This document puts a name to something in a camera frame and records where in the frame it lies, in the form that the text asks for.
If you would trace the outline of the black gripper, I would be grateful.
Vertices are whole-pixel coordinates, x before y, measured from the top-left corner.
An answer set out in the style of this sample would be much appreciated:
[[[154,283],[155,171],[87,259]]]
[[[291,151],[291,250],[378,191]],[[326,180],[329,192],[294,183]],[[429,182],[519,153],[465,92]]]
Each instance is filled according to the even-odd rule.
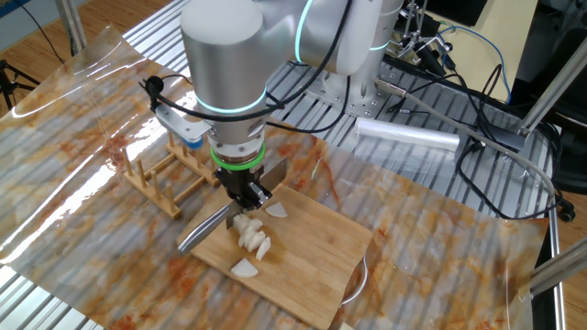
[[[260,177],[264,173],[264,166],[247,170],[227,170],[220,168],[215,171],[215,176],[225,187],[227,195],[240,207],[255,207],[259,209],[271,197],[271,191],[260,183]]]

